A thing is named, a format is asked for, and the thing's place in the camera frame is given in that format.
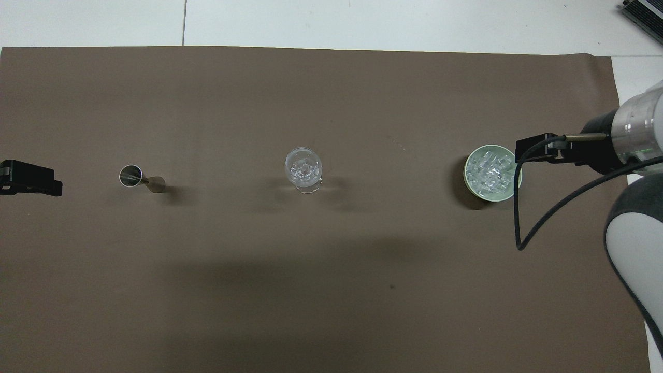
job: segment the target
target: white table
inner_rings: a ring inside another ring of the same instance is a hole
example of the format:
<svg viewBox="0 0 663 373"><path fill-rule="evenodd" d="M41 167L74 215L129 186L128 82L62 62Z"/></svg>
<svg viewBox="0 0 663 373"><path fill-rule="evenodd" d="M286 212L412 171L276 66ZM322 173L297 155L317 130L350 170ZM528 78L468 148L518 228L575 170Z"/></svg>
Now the white table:
<svg viewBox="0 0 663 373"><path fill-rule="evenodd" d="M229 45L612 56L619 101L663 79L663 46L619 0L3 0L3 46ZM663 361L648 333L652 372Z"/></svg>

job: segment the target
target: metal device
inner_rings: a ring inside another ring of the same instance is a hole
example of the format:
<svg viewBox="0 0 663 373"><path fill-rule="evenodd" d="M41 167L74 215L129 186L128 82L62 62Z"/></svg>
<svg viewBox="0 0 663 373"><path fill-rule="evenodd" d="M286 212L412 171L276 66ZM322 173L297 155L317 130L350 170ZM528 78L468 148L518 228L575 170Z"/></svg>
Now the metal device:
<svg viewBox="0 0 663 373"><path fill-rule="evenodd" d="M152 193L161 193L166 189L166 182L162 177L145 177L143 170L136 165L127 165L120 171L120 183L127 188L145 185Z"/></svg>
<svg viewBox="0 0 663 373"><path fill-rule="evenodd" d="M663 2L661 0L624 0L621 13L663 43Z"/></svg>
<svg viewBox="0 0 663 373"><path fill-rule="evenodd" d="M0 163L0 194L40 193L62 196L62 182L55 180L55 171L30 163L7 159Z"/></svg>
<svg viewBox="0 0 663 373"><path fill-rule="evenodd" d="M629 185L608 216L604 243L615 273L638 305L663 356L663 81L618 109L590 120L581 133L543 133L516 142L517 170L525 162L589 165L603 176L562 199L520 241L514 192L516 245L581 193L627 173L644 177Z"/></svg>

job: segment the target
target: brown mat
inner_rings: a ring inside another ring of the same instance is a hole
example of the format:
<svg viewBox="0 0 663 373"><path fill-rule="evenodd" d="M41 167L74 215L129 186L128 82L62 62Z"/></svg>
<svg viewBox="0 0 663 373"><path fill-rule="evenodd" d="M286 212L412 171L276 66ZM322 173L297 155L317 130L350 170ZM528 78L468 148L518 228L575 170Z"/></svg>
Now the brown mat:
<svg viewBox="0 0 663 373"><path fill-rule="evenodd" d="M618 106L609 58L3 48L0 155L64 196L0 197L3 372L646 372L603 250L625 179L517 252L464 158ZM299 194L285 155L322 158ZM134 163L169 193L120 185ZM524 228L598 177L525 167Z"/></svg>

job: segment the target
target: metal jigger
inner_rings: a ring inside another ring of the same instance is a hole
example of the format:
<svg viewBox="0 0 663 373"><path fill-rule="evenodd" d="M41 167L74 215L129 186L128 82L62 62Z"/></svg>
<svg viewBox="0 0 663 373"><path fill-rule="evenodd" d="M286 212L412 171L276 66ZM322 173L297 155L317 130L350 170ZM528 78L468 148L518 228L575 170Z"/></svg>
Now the metal jigger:
<svg viewBox="0 0 663 373"><path fill-rule="evenodd" d="M152 193L161 193L166 188L162 177L145 177L143 170L136 165L127 165L120 171L120 183L127 188L145 184Z"/></svg>

